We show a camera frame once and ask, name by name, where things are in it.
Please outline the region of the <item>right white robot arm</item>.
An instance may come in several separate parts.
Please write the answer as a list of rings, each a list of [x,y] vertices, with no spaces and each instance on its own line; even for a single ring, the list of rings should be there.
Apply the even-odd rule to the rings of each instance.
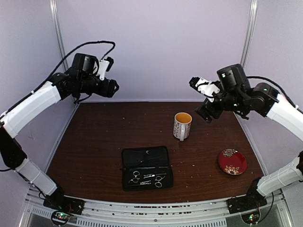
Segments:
[[[193,77],[189,82],[195,91],[205,96],[196,113],[207,123],[218,119],[224,111],[233,112],[242,119],[248,119],[250,112],[256,112],[282,129],[282,132],[274,133],[277,139],[293,136],[303,140],[303,113],[277,83],[255,76],[262,82],[251,86],[251,77],[246,76],[238,63],[219,69],[217,76],[217,81]],[[261,198],[302,180],[303,154],[299,153],[285,166],[254,180],[242,203],[252,209]]]

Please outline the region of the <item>black zippered tool case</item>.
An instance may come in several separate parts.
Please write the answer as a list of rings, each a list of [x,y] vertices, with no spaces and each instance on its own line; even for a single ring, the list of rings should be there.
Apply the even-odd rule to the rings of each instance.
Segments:
[[[156,190],[171,188],[173,186],[173,173],[166,146],[125,148],[121,152],[122,157],[122,187],[126,192]],[[154,177],[140,180],[138,183],[129,183],[133,177],[133,171],[139,171],[141,175],[155,174]],[[140,182],[154,180],[158,175],[166,176],[162,180],[163,187],[156,188],[152,185],[139,185]]]

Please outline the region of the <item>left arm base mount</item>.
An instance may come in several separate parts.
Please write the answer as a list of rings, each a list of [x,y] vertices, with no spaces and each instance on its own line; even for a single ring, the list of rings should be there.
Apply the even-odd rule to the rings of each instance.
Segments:
[[[65,196],[64,190],[58,187],[51,195],[45,196],[43,205],[65,213],[81,215],[85,201]]]

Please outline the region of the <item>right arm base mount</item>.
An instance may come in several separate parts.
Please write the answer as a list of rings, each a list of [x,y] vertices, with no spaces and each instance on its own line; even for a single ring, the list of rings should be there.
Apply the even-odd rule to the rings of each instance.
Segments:
[[[230,214],[257,209],[267,205],[267,200],[256,190],[250,190],[244,196],[231,197],[226,201]]]

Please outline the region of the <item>silver straight hair scissors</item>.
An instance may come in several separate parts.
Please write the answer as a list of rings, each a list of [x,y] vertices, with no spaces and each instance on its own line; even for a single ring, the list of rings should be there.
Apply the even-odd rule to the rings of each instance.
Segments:
[[[133,171],[133,177],[129,180],[129,183],[138,183],[142,179],[154,177],[155,174],[141,175],[139,171]]]

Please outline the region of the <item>silver thinning scissors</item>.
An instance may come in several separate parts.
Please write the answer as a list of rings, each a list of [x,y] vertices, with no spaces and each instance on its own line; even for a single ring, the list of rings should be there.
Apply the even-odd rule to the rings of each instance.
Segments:
[[[162,188],[163,184],[162,184],[162,180],[165,179],[166,176],[164,175],[158,175],[154,178],[154,180],[147,180],[147,181],[143,181],[140,182],[139,185],[154,185],[156,188]]]

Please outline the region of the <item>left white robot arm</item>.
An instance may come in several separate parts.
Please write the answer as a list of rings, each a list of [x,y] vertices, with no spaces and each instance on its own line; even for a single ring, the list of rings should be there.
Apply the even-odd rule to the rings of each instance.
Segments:
[[[106,78],[114,64],[111,57],[77,53],[64,73],[54,72],[36,91],[0,115],[0,154],[5,166],[34,186],[58,210],[68,206],[62,187],[36,165],[22,149],[17,138],[42,112],[72,96],[82,102],[82,94],[112,98],[119,90],[114,79]]]

